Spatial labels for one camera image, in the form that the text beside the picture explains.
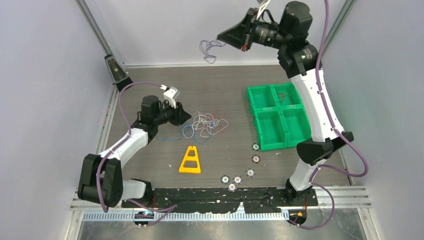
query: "green plastic tray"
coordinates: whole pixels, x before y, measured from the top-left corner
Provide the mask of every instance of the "green plastic tray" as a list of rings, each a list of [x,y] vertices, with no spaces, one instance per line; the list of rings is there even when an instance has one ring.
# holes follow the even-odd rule
[[[311,138],[301,97],[292,83],[247,88],[261,151],[293,148]]]

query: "rubber band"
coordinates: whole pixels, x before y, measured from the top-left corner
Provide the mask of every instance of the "rubber band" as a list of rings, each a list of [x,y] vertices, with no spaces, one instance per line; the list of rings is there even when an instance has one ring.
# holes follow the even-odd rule
[[[224,122],[224,127],[219,128],[221,122]],[[200,137],[202,138],[210,138],[212,135],[216,135],[225,128],[227,128],[230,124],[227,120],[221,118],[221,119],[215,119],[214,116],[210,113],[203,114],[199,111],[196,111],[193,118],[193,123],[191,125],[184,126],[182,129],[182,135],[186,139],[193,138],[196,136],[196,131],[200,131]],[[185,133],[185,128],[191,127],[192,134],[190,136],[187,136]]]

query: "metal frame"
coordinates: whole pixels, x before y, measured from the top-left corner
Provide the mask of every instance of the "metal frame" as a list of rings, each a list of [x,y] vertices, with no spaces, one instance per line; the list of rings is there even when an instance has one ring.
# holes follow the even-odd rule
[[[360,222],[362,223],[366,239],[378,240],[380,237],[370,211],[372,211],[372,209],[358,208]]]
[[[370,199],[368,198],[367,191],[364,186],[329,186],[326,187],[331,195],[333,195],[335,207],[338,209],[368,209],[372,208]],[[321,188],[314,187],[316,197],[318,200],[318,206],[308,206],[308,209],[330,209],[332,207],[331,199],[329,195]],[[122,208],[119,202],[116,207],[109,209],[112,211],[142,211],[143,208]],[[297,210],[303,209],[303,207],[280,207],[282,210]],[[243,210],[243,204],[238,207],[238,210]],[[72,200],[70,211],[102,211],[102,207],[93,202],[84,201],[78,198],[77,193]]]
[[[87,19],[88,24],[90,25],[91,29],[94,32],[94,35],[97,37],[101,47],[103,48],[106,55],[112,54],[112,50],[109,47],[108,42],[106,41],[105,36],[103,35],[102,31],[100,30],[99,25],[96,22],[96,19],[94,18],[92,12],[90,11],[89,6],[86,3],[86,0],[75,0],[76,4],[78,4],[79,9],[81,10],[82,14],[84,14],[85,19]]]
[[[326,51],[329,47],[329,44],[331,43],[331,41],[336,36],[337,32],[342,27],[343,22],[348,17],[348,14],[350,13],[350,11],[351,11],[353,5],[356,3],[356,1],[357,0],[346,0],[344,2],[343,6],[341,7],[340,12],[338,13],[338,15],[337,15],[337,17],[334,21],[334,24],[332,25],[330,31],[327,34],[327,37],[326,37],[325,42],[324,42],[324,52],[322,53],[322,55],[326,54]]]
[[[88,5],[86,4],[85,0],[75,0],[80,7],[82,13],[86,17],[89,25],[91,26],[94,34],[96,35],[97,39],[99,40],[100,45],[104,49],[106,54],[112,54],[112,50],[109,47],[104,35],[102,34],[102,31],[100,30],[96,20],[94,19]],[[327,50],[329,44],[334,39],[335,35],[339,31],[342,23],[346,19],[347,15],[349,14],[353,4],[356,2],[356,0],[346,0],[341,11],[339,12],[336,21],[334,22],[333,26],[331,27],[326,41],[324,43],[324,53]],[[113,88],[108,109],[106,112],[106,116],[104,118],[103,122],[103,129],[100,134],[99,141],[97,143],[97,152],[101,152],[106,148],[107,140],[109,137],[109,132],[112,125],[113,116],[116,110],[116,105],[118,102],[118,95],[119,92],[116,89],[116,87]],[[367,239],[374,240],[379,239],[378,232],[376,230],[376,226],[374,224],[374,218],[372,213],[372,206],[371,202],[368,198],[367,192],[365,190],[365,187],[363,186],[332,186],[327,187],[328,190],[331,192],[331,194],[334,197],[335,201],[335,207],[337,209],[357,209],[362,226],[365,230],[365,234]],[[310,206],[309,209],[329,209],[331,208],[331,199],[328,196],[328,194],[320,189],[315,188],[316,190],[316,196],[318,199],[318,206]],[[282,211],[286,210],[296,210],[296,209],[302,209],[302,207],[281,207]],[[111,214],[121,211],[140,211],[143,210],[143,208],[121,208],[121,204],[119,203],[116,208],[111,208],[109,212]],[[70,210],[69,215],[67,217],[68,219],[68,225],[65,230],[65,239],[66,240],[76,240],[78,238],[81,224],[83,221],[84,214],[86,211],[102,211],[101,207],[98,204],[87,202],[80,200],[75,192]],[[244,211],[243,204],[239,206],[239,209],[237,211]]]

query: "metal floor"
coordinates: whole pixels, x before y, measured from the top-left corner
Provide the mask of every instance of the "metal floor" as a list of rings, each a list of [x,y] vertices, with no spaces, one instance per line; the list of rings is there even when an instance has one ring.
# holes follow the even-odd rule
[[[229,126],[209,139],[197,138],[204,143],[184,137],[181,140],[164,140],[180,138],[181,128],[170,123],[160,126],[157,138],[125,165],[124,179],[150,181],[154,188],[207,188],[222,187],[220,178],[223,175],[231,178],[241,175],[241,187],[282,187],[294,172],[299,159],[295,148],[264,152],[252,150],[257,135],[246,87],[288,82],[279,65],[134,68],[130,69],[129,75],[134,82],[150,81],[176,87],[181,91],[178,100],[188,113],[211,113],[215,118],[226,119]],[[122,107],[130,123],[136,119],[142,99],[147,95],[163,99],[163,91],[150,85],[133,86],[122,96]],[[117,106],[107,147],[126,131]],[[191,145],[197,147],[201,174],[178,172],[187,147]],[[259,164],[252,163],[253,155],[260,156]],[[339,154],[334,154],[327,163],[343,167]],[[246,177],[249,168],[255,170],[255,177]],[[331,169],[322,169],[315,181],[324,186],[349,184],[345,176]]]
[[[328,218],[330,209],[308,209],[307,226],[317,226]],[[85,221],[79,240],[366,240],[356,209],[336,209],[327,226],[299,229],[286,221],[192,221],[161,222],[137,229],[133,222]]]

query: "white poker chip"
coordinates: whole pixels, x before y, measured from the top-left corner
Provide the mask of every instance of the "white poker chip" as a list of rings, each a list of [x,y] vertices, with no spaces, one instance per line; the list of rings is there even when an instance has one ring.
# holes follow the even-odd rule
[[[242,176],[239,175],[235,176],[232,180],[235,184],[241,184],[243,182]]]
[[[260,146],[259,146],[259,144],[257,144],[257,143],[254,143],[254,144],[252,145],[252,149],[253,149],[253,150],[255,150],[255,151],[259,151],[259,148],[260,148]]]
[[[249,178],[253,178],[253,177],[255,176],[255,170],[253,170],[252,168],[249,168],[249,169],[246,171],[246,175],[247,175]]]
[[[230,182],[230,177],[227,175],[224,175],[221,177],[221,183],[228,184]]]
[[[258,155],[252,156],[252,162],[257,164],[261,161],[261,158]]]
[[[233,182],[233,183],[230,183],[229,185],[228,185],[228,191],[230,191],[230,192],[235,192],[236,191],[236,189],[237,189],[237,186],[236,186],[236,184]]]

